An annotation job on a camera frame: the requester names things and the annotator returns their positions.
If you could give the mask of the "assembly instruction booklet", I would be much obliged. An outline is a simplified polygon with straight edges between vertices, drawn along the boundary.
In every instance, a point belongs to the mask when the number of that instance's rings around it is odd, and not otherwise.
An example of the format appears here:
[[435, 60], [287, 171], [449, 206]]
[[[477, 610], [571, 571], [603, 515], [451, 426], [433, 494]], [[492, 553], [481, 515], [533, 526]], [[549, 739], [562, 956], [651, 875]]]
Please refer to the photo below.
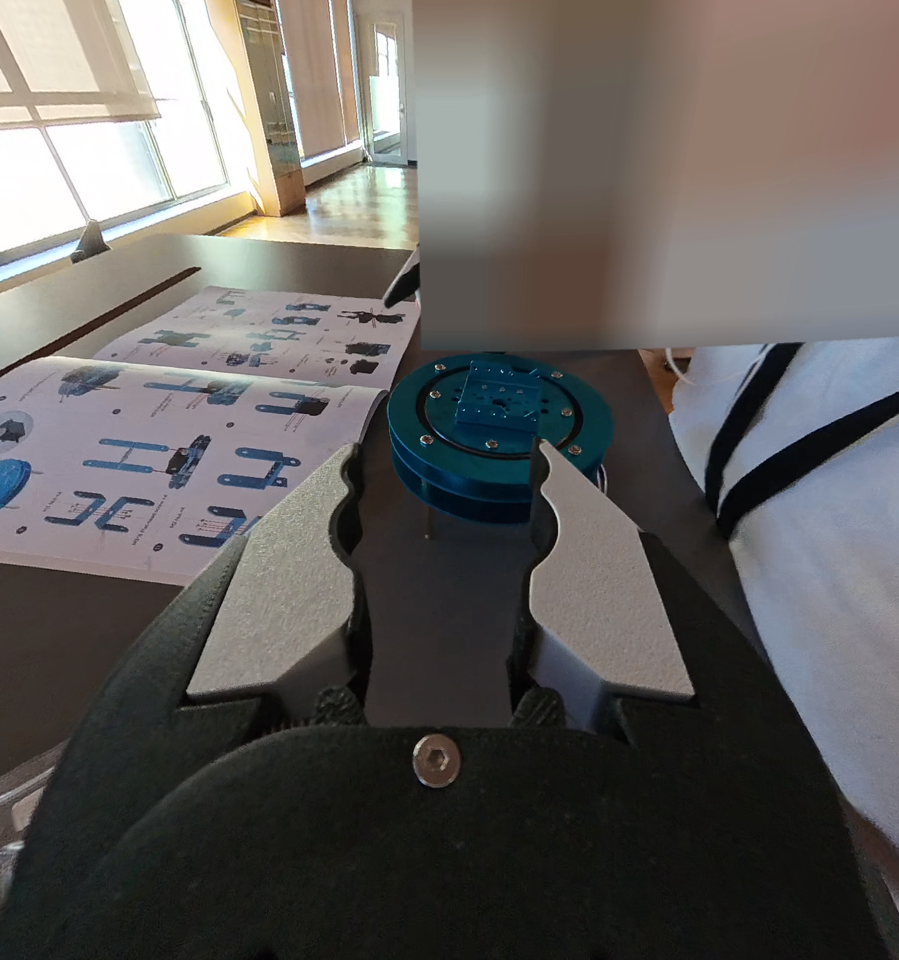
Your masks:
[[0, 564], [184, 586], [362, 441], [416, 299], [206, 287], [0, 377]]

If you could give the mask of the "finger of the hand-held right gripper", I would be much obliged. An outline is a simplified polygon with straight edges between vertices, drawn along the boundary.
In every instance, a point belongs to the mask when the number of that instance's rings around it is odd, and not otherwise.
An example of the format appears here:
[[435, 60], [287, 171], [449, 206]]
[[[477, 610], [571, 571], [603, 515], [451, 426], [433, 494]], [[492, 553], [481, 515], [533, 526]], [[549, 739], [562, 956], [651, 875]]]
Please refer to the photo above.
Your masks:
[[414, 249], [384, 294], [384, 306], [417, 298], [420, 290], [420, 250]]

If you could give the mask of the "blue round turntable base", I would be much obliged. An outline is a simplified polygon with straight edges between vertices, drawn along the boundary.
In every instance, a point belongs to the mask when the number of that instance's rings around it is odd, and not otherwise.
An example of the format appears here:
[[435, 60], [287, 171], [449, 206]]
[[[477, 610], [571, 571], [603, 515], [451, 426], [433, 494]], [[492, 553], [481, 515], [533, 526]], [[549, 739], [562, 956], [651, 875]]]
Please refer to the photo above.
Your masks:
[[402, 378], [386, 413], [399, 480], [457, 519], [528, 522], [538, 440], [605, 487], [610, 407], [564, 367], [506, 353], [446, 356]]

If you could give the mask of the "large glass window wall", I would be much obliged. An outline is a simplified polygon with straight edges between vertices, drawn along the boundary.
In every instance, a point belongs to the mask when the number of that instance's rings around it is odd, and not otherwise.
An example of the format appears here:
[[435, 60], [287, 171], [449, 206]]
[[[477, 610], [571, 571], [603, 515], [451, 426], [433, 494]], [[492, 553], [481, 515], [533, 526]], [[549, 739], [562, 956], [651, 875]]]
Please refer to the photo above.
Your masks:
[[159, 117], [1, 129], [0, 268], [227, 184], [189, 17], [206, 4], [118, 3]]

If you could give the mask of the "small grey triangular stand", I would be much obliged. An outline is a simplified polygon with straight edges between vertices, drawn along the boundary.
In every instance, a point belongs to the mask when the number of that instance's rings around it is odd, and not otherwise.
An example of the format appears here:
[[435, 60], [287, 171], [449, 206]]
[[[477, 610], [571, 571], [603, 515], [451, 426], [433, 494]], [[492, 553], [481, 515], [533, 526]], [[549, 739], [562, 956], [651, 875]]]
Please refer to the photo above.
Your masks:
[[112, 247], [104, 237], [102, 224], [96, 220], [89, 220], [76, 246], [73, 247], [69, 259], [75, 265], [105, 254], [111, 249]]

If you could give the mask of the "wooden glass display cabinet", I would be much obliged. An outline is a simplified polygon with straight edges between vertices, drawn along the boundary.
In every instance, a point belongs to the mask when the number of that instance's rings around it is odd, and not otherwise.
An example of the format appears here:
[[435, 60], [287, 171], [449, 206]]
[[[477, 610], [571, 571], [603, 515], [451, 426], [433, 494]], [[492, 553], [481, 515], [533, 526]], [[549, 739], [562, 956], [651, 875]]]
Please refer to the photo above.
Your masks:
[[306, 187], [278, 8], [271, 1], [236, 1], [235, 6], [275, 186], [275, 208], [269, 215], [284, 217], [305, 206]]

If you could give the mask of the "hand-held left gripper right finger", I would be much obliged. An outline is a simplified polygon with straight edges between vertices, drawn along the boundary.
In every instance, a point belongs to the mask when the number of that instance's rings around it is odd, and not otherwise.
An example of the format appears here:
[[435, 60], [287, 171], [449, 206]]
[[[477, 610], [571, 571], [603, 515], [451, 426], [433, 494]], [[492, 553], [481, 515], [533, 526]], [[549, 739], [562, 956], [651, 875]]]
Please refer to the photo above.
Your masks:
[[553, 690], [570, 726], [607, 733], [622, 698], [689, 704], [696, 691], [640, 527], [549, 441], [531, 455], [530, 537], [508, 658], [516, 714]]

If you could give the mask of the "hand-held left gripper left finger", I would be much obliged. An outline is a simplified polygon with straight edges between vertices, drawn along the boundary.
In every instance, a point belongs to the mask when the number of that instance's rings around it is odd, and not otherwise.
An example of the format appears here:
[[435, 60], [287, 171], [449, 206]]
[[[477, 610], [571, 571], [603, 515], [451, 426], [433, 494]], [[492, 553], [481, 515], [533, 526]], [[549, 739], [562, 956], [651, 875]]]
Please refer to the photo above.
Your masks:
[[269, 695], [308, 721], [319, 695], [369, 686], [369, 609], [351, 555], [359, 544], [360, 446], [349, 443], [248, 536], [189, 681], [197, 702]]

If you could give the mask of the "beige roller blind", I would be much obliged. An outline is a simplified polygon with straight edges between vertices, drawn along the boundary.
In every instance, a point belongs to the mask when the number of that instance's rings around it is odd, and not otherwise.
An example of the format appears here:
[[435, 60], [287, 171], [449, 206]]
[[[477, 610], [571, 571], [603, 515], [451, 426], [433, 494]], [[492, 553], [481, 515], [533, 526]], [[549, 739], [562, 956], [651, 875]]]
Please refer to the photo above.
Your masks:
[[119, 2], [0, 1], [0, 131], [159, 117]]

